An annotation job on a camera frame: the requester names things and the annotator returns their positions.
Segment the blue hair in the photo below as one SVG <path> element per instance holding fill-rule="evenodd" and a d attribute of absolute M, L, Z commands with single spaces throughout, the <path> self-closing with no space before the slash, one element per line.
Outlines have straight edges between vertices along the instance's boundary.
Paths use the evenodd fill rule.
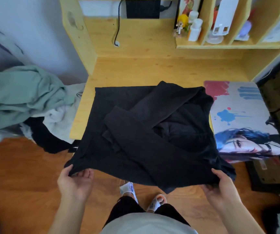
<path fill-rule="evenodd" d="M 270 142 L 270 134 L 259 130 L 249 128 L 232 128 L 215 134 L 217 149 L 220 151 L 229 139 L 237 138 L 239 135 L 246 137 L 256 144 L 265 144 Z"/>

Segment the black pants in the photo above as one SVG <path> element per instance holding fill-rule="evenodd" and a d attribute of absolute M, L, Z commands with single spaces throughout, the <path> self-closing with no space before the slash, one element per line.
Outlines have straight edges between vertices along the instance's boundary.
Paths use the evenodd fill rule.
<path fill-rule="evenodd" d="M 144 209 L 142 209 L 140 205 L 138 205 L 133 198 L 131 198 L 130 196 L 123 196 L 114 205 L 105 225 L 115 220 L 116 218 L 119 218 L 129 213 L 145 213 L 145 212 L 146 211 L 144 211 Z M 170 204 L 163 204 L 155 211 L 155 213 L 173 218 L 183 224 L 189 225 L 188 222 Z"/>

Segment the forearm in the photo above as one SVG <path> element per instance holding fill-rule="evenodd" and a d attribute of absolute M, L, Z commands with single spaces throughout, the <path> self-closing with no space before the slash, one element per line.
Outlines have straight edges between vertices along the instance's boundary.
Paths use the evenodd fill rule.
<path fill-rule="evenodd" d="M 62 199 L 48 234 L 79 234 L 84 211 L 85 203 Z"/>
<path fill-rule="evenodd" d="M 229 234 L 265 234 L 242 203 L 230 205 L 218 213 Z"/>

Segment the person's left hand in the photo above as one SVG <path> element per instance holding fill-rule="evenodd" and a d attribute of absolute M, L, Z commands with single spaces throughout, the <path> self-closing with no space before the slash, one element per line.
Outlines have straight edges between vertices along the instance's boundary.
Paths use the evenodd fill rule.
<path fill-rule="evenodd" d="M 62 199 L 86 202 L 92 191 L 94 171 L 85 169 L 69 177 L 68 174 L 72 167 L 73 165 L 64 168 L 58 178 Z"/>

